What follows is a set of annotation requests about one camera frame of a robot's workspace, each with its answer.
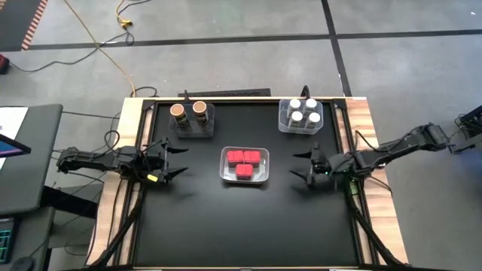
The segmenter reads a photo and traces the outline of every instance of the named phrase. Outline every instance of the concrete floor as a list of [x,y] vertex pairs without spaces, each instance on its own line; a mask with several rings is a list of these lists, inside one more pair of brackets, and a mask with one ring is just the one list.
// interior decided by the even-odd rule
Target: concrete floor
[[[70,0],[99,41],[121,29],[113,10],[118,0]],[[337,33],[482,29],[478,0],[329,0]],[[327,34],[319,0],[153,0],[124,14],[137,41],[239,35]],[[50,0],[33,44],[90,42],[62,0]],[[482,35],[340,40],[352,94],[366,96],[379,141],[414,126],[439,123],[451,134],[453,119],[482,102]],[[106,49],[138,87],[160,96],[190,91],[269,87],[274,96],[298,95],[304,84],[317,96],[342,96],[328,40],[270,41]],[[30,50],[5,53],[25,69],[54,59],[77,59],[90,50]],[[113,116],[129,84],[102,55],[73,66],[0,77],[0,105],[61,103],[65,110]],[[64,114],[56,148],[94,149],[110,120]],[[414,266],[480,269],[482,156],[467,151],[417,153],[388,165],[389,183],[407,254]],[[56,173],[48,184],[88,182]],[[51,269],[79,267],[56,251]]]

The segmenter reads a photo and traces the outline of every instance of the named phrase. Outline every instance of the monitor screen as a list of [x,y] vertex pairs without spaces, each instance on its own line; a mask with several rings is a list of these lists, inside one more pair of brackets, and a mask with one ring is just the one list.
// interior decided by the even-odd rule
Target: monitor screen
[[0,135],[0,158],[12,157],[21,154],[29,154],[30,148],[10,139],[4,135]]

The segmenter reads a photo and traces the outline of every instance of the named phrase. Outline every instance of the yellow cable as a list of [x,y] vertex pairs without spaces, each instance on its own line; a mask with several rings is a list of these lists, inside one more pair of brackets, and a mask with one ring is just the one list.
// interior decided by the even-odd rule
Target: yellow cable
[[82,26],[85,28],[85,30],[87,31],[87,33],[89,33],[89,36],[90,38],[92,38],[94,44],[96,45],[97,47],[97,50],[101,51],[109,60],[112,61],[112,63],[114,63],[114,65],[119,69],[120,72],[122,72],[122,74],[126,77],[126,79],[129,81],[129,84],[130,86],[132,87],[133,89],[133,92],[132,92],[132,96],[133,97],[136,97],[136,86],[134,86],[134,83],[133,81],[130,79],[130,76],[119,66],[119,64],[117,64],[100,46],[99,46],[99,43],[96,41],[96,39],[93,37],[92,33],[90,33],[90,30],[87,28],[87,26],[85,25],[84,21],[82,21],[82,19],[78,16],[77,12],[75,12],[74,8],[67,2],[67,0],[63,0],[70,8],[70,10],[72,11],[72,13],[77,17],[77,19],[79,20],[79,22],[81,22]]
[[119,19],[120,25],[121,25],[123,28],[126,28],[126,27],[132,25],[133,22],[132,22],[131,20],[122,19],[122,17],[119,15],[119,8],[120,8],[121,5],[124,3],[124,1],[125,1],[125,0],[120,0],[119,5],[117,5],[117,7],[115,8],[115,16],[117,16],[117,18]]

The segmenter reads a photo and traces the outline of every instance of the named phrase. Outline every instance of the red block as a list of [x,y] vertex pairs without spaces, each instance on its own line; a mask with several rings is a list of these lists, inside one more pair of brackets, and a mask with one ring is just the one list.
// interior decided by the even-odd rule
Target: red block
[[236,165],[243,163],[243,151],[228,151],[226,156],[229,167],[235,167]]
[[251,180],[253,176],[253,166],[249,164],[239,164],[236,166],[236,177],[238,180]]
[[253,165],[254,167],[259,167],[260,162],[261,162],[261,153],[259,151],[244,152],[244,163]]

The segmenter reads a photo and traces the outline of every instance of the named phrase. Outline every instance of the black tray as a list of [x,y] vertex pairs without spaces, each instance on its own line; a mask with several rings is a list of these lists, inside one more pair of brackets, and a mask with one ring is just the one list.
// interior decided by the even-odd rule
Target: black tray
[[[169,130],[174,102],[154,103],[150,141],[167,136],[189,152],[171,155],[171,167],[189,166],[165,190],[149,190],[136,225],[134,266],[353,266],[360,263],[358,234],[342,192],[307,190],[290,169],[309,161],[292,154],[320,142],[341,151],[334,102],[322,101],[324,126],[315,135],[278,130],[278,102],[215,101],[215,134],[178,139]],[[270,178],[261,187],[225,184],[219,177],[223,147],[266,148]]]

